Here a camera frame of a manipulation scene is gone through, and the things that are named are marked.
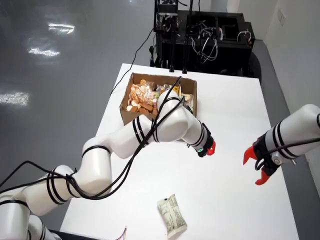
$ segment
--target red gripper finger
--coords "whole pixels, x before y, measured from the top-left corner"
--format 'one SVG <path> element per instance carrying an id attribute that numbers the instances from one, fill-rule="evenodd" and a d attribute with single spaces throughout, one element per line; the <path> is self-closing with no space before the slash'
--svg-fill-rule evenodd
<path id="1" fill-rule="evenodd" d="M 249 147 L 245 152 L 244 152 L 244 156 L 243 156 L 243 165 L 245 165 L 248 161 L 249 158 L 255 159 L 257 160 L 257 156 L 255 154 L 254 151 L 254 147 L 251 146 Z"/>
<path id="2" fill-rule="evenodd" d="M 216 150 L 216 142 L 213 141 L 213 144 L 212 144 L 211 148 L 208 149 L 208 152 L 206 154 L 211 156 L 211 155 L 213 155 L 215 153 L 215 150 Z"/>
<path id="3" fill-rule="evenodd" d="M 255 181 L 255 184 L 257 184 L 259 186 L 262 185 L 262 184 L 265 184 L 266 181 L 268 181 L 269 178 L 270 177 L 267 176 L 267 174 L 264 171 L 261 171 L 261 178 L 258 179 L 257 181 Z"/>

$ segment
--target open cardboard box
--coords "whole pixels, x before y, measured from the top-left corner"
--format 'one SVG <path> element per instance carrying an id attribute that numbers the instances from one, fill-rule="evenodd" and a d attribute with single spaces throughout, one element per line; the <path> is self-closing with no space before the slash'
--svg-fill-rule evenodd
<path id="1" fill-rule="evenodd" d="M 120 113 L 124 125 L 130 123 L 133 119 L 141 115 L 140 112 L 127 111 L 129 94 L 133 84 L 139 84 L 140 80 L 146 80 L 154 82 L 156 85 L 170 84 L 173 85 L 177 80 L 176 76 L 162 76 L 162 75 L 148 75 L 141 73 L 132 73 L 129 79 L 128 85 L 126 86 L 123 99 L 120 104 Z M 197 116 L 197 82 L 189 78 L 181 78 L 181 92 L 184 94 L 193 94 L 193 115 Z M 156 115 L 149 113 L 148 119 L 152 120 Z"/>

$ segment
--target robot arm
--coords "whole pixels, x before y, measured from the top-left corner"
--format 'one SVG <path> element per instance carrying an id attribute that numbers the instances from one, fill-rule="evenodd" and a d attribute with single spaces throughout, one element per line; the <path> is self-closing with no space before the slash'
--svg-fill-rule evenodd
<path id="1" fill-rule="evenodd" d="M 165 101 L 167 92 L 159 97 L 158 108 Z M 215 142 L 210 131 L 182 105 L 160 122 L 180 101 L 174 91 L 169 93 L 169 98 L 171 100 L 165 101 L 159 114 L 160 124 L 145 147 L 152 142 L 172 142 L 183 139 L 188 146 L 196 150 L 199 157 L 212 155 L 215 151 Z M 141 115 L 118 131 L 91 138 L 83 146 L 82 162 L 78 172 L 74 172 L 65 165 L 56 167 L 53 172 L 63 176 L 72 175 L 86 195 L 96 195 L 112 183 L 112 152 L 122 159 L 134 154 L 148 135 L 152 124 L 146 116 Z M 43 216 L 74 197 L 81 196 L 65 179 L 53 179 L 51 174 L 46 174 L 37 184 L 0 193 L 0 239 L 3 239 L 3 236 L 6 239 L 10 234 L 19 233 L 19 231 L 12 231 L 12 228 L 17 226 L 17 220 L 27 223 L 30 211 L 36 216 Z M 27 232 L 27 225 L 21 226 L 21 233 Z"/>
<path id="2" fill-rule="evenodd" d="M 307 104 L 260 136 L 245 151 L 243 164 L 246 164 L 249 158 L 257 160 L 255 169 L 262 170 L 261 179 L 255 184 L 262 185 L 282 164 L 292 161 L 295 163 L 295 158 L 318 146 L 320 108 Z"/>

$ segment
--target concrete floor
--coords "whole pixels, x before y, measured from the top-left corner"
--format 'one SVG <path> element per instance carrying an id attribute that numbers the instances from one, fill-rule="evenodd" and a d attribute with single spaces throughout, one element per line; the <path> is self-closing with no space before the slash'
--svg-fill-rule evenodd
<path id="1" fill-rule="evenodd" d="M 96 134 L 121 64 L 131 63 L 152 22 L 151 0 L 0 1 L 1 178 L 25 160 L 48 169 L 80 166 L 82 146 Z M 149 65 L 151 44 L 152 38 L 136 64 Z M 265 44 L 256 41 L 253 51 L 274 125 L 288 107 Z M 319 239 L 320 200 L 305 158 L 282 169 L 300 239 Z M 41 175 L 27 166 L 6 186 Z M 58 230 L 67 208 L 41 219 Z"/>

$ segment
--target white packet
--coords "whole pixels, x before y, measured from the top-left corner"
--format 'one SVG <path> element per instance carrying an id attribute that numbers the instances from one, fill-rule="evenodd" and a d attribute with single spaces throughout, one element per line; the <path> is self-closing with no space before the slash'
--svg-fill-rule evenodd
<path id="1" fill-rule="evenodd" d="M 187 224 L 180 213 L 180 209 L 174 194 L 169 198 L 159 200 L 158 208 L 166 224 L 168 238 L 187 229 Z"/>

